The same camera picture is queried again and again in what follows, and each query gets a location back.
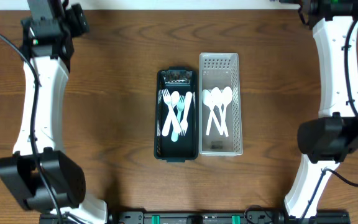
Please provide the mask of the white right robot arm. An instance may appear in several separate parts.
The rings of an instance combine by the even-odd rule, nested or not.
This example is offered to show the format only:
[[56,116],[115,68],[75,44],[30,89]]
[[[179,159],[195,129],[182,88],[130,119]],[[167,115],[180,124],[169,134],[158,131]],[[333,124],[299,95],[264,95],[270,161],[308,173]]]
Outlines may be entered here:
[[318,118],[298,128],[301,162],[284,206],[287,220],[311,223],[322,219],[318,202],[332,175],[358,187],[337,172],[347,155],[358,150],[358,0],[296,4],[318,50],[321,99]]

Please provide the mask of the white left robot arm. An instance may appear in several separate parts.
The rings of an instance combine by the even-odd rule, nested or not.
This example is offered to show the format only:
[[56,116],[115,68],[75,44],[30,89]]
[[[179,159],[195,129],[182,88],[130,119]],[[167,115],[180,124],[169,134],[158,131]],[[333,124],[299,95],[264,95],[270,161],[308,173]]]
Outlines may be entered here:
[[29,1],[17,49],[25,74],[21,128],[12,155],[0,158],[0,179],[42,223],[106,223],[108,206],[86,190],[82,168],[65,153],[62,118],[73,39],[90,30],[80,4]]

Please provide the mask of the white green-tinted plastic fork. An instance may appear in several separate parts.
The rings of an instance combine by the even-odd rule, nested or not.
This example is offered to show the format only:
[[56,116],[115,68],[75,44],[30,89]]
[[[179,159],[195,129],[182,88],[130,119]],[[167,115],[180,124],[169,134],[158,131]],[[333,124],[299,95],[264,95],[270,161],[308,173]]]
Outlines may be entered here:
[[[182,114],[182,111],[184,110],[184,107],[185,107],[185,97],[183,95],[180,95],[179,101],[177,103],[177,121],[179,123],[181,120],[181,114]],[[176,132],[175,130],[173,130],[172,135],[171,135],[172,142],[178,141],[179,133],[180,132]]]

